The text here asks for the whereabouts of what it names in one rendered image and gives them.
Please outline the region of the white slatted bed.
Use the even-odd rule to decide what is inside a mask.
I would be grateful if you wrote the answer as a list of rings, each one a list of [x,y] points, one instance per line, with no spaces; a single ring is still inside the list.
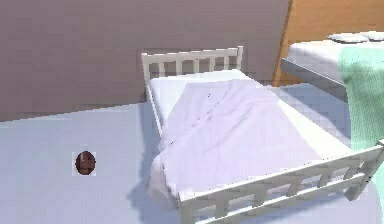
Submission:
[[[170,75],[165,66],[181,68],[216,58],[240,58],[241,47],[229,49],[143,54],[143,69],[157,65],[159,75],[147,77],[146,92],[157,130],[185,86],[231,80],[253,80],[239,68],[194,70]],[[384,161],[384,139],[362,151],[352,151],[277,95],[289,120],[319,157],[294,168],[225,184],[206,191],[184,191],[177,197],[180,224],[384,224],[384,199],[372,177]]]

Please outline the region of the mint green blanket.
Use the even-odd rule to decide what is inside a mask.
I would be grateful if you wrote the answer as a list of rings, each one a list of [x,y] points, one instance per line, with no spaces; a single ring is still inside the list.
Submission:
[[[346,47],[338,57],[351,120],[351,148],[384,139],[384,49]]]

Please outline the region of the white pillow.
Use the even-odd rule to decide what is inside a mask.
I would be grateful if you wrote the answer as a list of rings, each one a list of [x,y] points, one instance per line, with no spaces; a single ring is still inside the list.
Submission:
[[[350,44],[363,43],[369,41],[367,37],[355,33],[330,34],[327,36],[327,38],[335,42]]]
[[[380,31],[367,31],[367,32],[361,32],[361,35],[368,38],[370,41],[384,41],[384,32]]]

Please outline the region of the grey framed bed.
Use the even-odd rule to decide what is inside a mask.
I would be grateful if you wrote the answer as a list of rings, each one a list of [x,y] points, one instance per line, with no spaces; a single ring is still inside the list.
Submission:
[[[384,50],[384,41],[340,43],[330,39],[293,43],[288,55],[281,59],[282,71],[309,83],[328,94],[347,102],[346,87],[338,71],[338,57],[346,47],[378,47]]]

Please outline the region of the brown oval ball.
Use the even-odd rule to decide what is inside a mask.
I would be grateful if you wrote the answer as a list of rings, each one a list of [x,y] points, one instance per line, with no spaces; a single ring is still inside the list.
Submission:
[[[90,175],[96,166],[96,159],[89,151],[81,152],[75,161],[75,167],[81,175]]]

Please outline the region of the pale lilac bed sheet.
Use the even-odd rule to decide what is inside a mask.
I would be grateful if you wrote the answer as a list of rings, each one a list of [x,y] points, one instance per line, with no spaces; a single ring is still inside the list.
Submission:
[[[319,157],[254,80],[189,83],[162,126],[148,195],[166,209],[184,191],[294,168]]]

